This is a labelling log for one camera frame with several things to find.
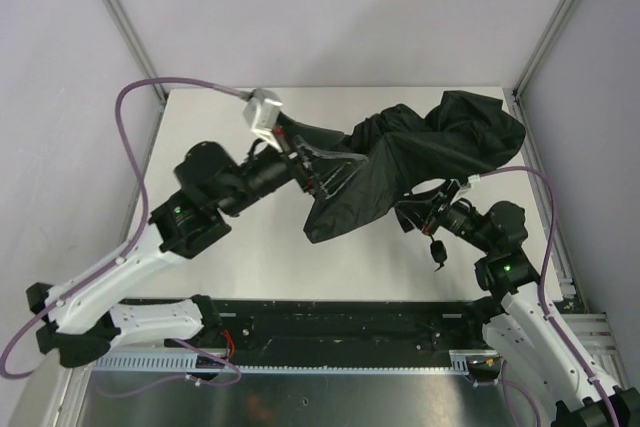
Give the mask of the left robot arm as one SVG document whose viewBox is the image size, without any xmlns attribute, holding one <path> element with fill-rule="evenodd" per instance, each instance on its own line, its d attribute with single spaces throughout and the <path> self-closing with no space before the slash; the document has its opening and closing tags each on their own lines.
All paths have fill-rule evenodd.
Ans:
<svg viewBox="0 0 640 427">
<path fill-rule="evenodd" d="M 43 323 L 36 332 L 40 352 L 55 350 L 62 366 L 75 368 L 124 345 L 214 343 L 223 325 L 210 297 L 137 305 L 128 294 L 201 254 L 230 233 L 227 217 L 290 181 L 328 200 L 367 161 L 361 154 L 317 149 L 301 137 L 282 150 L 254 142 L 242 163 L 218 143 L 194 146 L 174 170 L 179 190 L 155 209 L 143 209 L 142 225 L 113 259 L 63 285 L 35 283 L 27 289 L 30 310 Z"/>
</svg>

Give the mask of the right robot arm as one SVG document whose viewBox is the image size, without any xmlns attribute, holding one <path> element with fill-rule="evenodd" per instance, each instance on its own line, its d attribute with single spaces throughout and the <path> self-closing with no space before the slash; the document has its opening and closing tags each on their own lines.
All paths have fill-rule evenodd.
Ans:
<svg viewBox="0 0 640 427">
<path fill-rule="evenodd" d="M 457 196 L 457 181 L 410 194 L 395 211 L 404 231 L 445 229 L 483 252 L 475 264 L 487 297 L 473 302 L 483 340 L 518 371 L 526 391 L 555 412 L 555 426 L 636 426 L 639 392 L 623 388 L 589 354 L 546 297 L 525 254 L 522 207 L 500 201 L 481 214 Z"/>
</svg>

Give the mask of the black folding umbrella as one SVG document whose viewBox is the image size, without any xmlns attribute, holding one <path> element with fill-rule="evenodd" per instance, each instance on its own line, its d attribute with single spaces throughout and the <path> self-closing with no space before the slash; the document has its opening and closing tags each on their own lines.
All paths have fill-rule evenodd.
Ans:
<svg viewBox="0 0 640 427">
<path fill-rule="evenodd" d="M 350 134 L 313 128 L 288 117 L 282 127 L 319 146 L 341 143 L 369 162 L 336 197 L 316 200 L 303 231 L 312 243 L 345 235 L 389 211 L 418 185 L 465 179 L 505 166 L 525 140 L 524 126 L 500 100 L 467 91 L 447 91 L 425 116 L 405 104 L 383 109 Z"/>
</svg>

